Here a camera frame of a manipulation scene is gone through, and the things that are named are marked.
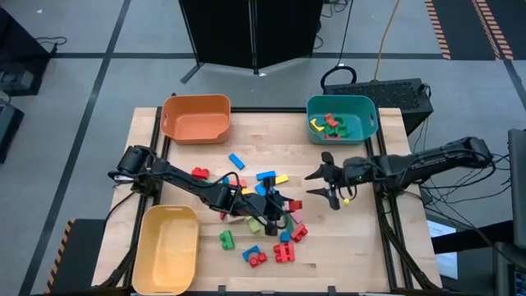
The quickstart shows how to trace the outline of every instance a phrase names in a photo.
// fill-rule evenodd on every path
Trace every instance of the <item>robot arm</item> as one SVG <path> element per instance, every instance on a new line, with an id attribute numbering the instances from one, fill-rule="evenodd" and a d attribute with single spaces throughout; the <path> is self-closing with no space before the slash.
<path id="1" fill-rule="evenodd" d="M 397 194 L 411 183 L 423 183 L 432 175 L 449 169 L 483 169 L 492 164 L 492 155 L 486 144 L 475 137 L 465 137 L 435 149 L 406 156 L 353 157 L 344 161 L 343 168 L 334 165 L 329 152 L 323 152 L 321 158 L 324 164 L 305 179 L 323 178 L 330 188 L 307 192 L 326 197 L 333 210 L 339 209 L 336 190 L 341 187 L 349 188 L 373 182 L 381 184 L 387 192 Z"/>
<path id="2" fill-rule="evenodd" d="M 129 146 L 117 170 L 109 172 L 108 176 L 113 180 L 121 176 L 131 178 L 131 190 L 149 197 L 159 192 L 160 181 L 168 182 L 198 196 L 211 210 L 234 216 L 262 218 L 266 221 L 264 226 L 267 235 L 277 235 L 277 229 L 287 226 L 278 226 L 277 221 L 285 213 L 282 210 L 284 202 L 292 199 L 281 196 L 279 191 L 271 191 L 274 184 L 269 179 L 264 181 L 264 197 L 255 193 L 242 194 L 240 186 L 219 183 L 219 180 L 207 183 L 194 178 L 144 146 Z"/>

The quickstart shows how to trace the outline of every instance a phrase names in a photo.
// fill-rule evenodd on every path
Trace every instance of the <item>wooden tabletop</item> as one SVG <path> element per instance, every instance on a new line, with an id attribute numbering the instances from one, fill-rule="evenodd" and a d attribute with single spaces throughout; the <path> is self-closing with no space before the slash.
<path id="1" fill-rule="evenodd" d="M 408 154 L 399 109 L 380 109 L 380 115 L 387 152 Z M 136 109 L 126 147 L 148 146 L 154 121 L 154 108 Z M 233 113 L 232 136 L 224 144 L 178 146 L 171 143 L 168 161 L 172 165 L 187 172 L 196 166 L 208 168 L 211 180 L 236 171 L 240 178 L 247 180 L 249 187 L 254 187 L 257 173 L 275 170 L 277 174 L 287 174 L 289 181 L 276 188 L 286 197 L 303 201 L 301 213 L 309 231 L 294 246 L 295 262 L 276 263 L 271 257 L 252 269 L 242 259 L 242 252 L 256 244 L 267 255 L 273 255 L 272 246 L 279 238 L 253 234 L 245 223 L 222 222 L 219 213 L 209 210 L 199 198 L 165 183 L 161 204 L 189 205 L 200 221 L 197 271 L 189 290 L 216 291 L 218 285 L 223 284 L 227 291 L 326 292 L 330 285 L 338 292 L 389 291 L 372 185 L 358 186 L 357 198 L 347 207 L 342 203 L 337 211 L 329 208 L 325 198 L 305 193 L 325 186 L 322 180 L 303 180 L 320 165 L 322 151 L 330 151 L 335 163 L 341 165 L 346 158 L 366 156 L 365 146 L 312 145 L 305 125 L 305 114 L 301 113 Z M 161 136 L 159 154 L 164 138 Z M 373 144 L 378 153 L 376 139 Z M 230 153 L 235 153 L 246 168 L 239 171 L 228 159 Z M 411 186 L 408 191 L 418 193 L 418 188 Z M 112 206 L 128 193 L 129 187 L 118 187 Z M 138 197 L 132 198 L 109 220 L 93 284 L 106 280 L 130 247 L 137 204 Z M 398 197 L 398 205 L 406 248 L 430 280 L 441 286 L 422 202 L 405 195 Z M 226 229 L 232 231 L 235 250 L 221 248 L 219 234 Z M 393 255 L 398 285 L 403 287 L 399 257 L 394 249 Z"/>

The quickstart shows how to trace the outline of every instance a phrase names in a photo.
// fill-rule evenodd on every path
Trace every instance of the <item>blue block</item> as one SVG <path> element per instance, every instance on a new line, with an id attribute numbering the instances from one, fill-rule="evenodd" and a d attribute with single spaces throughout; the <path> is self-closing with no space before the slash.
<path id="1" fill-rule="evenodd" d="M 263 185 L 261 185 L 261 184 L 257 184 L 257 186 L 256 186 L 256 192 L 257 192 L 257 194 L 261 195 L 262 197 L 264 197 L 265 194 L 266 194 L 266 190 L 265 190 L 265 188 L 263 187 Z"/>
<path id="2" fill-rule="evenodd" d="M 290 242 L 290 232 L 289 231 L 283 231 L 281 233 L 281 236 L 279 237 L 279 241 L 281 243 L 288 243 L 288 242 Z"/>
<path id="3" fill-rule="evenodd" d="M 269 172 L 264 172 L 264 173 L 259 173 L 256 175 L 256 179 L 257 181 L 261 181 L 263 180 L 264 178 L 270 178 L 270 177 L 276 177 L 276 172 L 275 171 L 269 171 Z"/>
<path id="4" fill-rule="evenodd" d="M 248 250 L 246 250 L 245 252 L 243 252 L 243 259 L 245 259 L 245 262 L 248 262 L 248 255 L 250 255 L 250 253 L 252 253 L 252 252 L 256 252 L 258 254 L 261 254 L 261 251 L 260 251 L 259 247 L 257 247 L 257 246 L 251 247 Z"/>
<path id="5" fill-rule="evenodd" d="M 245 167 L 245 164 L 234 153 L 232 153 L 229 158 L 238 167 L 238 169 L 243 169 Z"/>

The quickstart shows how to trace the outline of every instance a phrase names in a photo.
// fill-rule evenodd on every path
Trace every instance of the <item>yellow bin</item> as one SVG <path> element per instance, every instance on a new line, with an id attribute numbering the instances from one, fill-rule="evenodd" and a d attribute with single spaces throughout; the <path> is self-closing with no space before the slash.
<path id="1" fill-rule="evenodd" d="M 132 284 L 143 295 L 179 295 L 196 273 L 199 223 L 189 206 L 154 206 L 142 220 Z"/>

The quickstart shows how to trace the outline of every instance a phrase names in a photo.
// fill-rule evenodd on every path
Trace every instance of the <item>yellow block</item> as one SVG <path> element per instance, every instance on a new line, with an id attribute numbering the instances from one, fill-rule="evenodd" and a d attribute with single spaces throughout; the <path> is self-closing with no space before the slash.
<path id="1" fill-rule="evenodd" d="M 318 127 L 318 126 L 316 125 L 316 119 L 315 119 L 315 118 L 311 120 L 311 125 L 312 125 L 312 127 L 314 127 L 314 129 L 316 129 L 318 132 L 321 132 L 321 131 L 323 131 L 323 129 L 324 129 L 324 127 Z"/>
<path id="2" fill-rule="evenodd" d="M 281 184 L 281 183 L 285 183 L 287 181 L 288 181 L 288 176 L 287 175 L 276 177 L 276 185 L 277 184 Z"/>

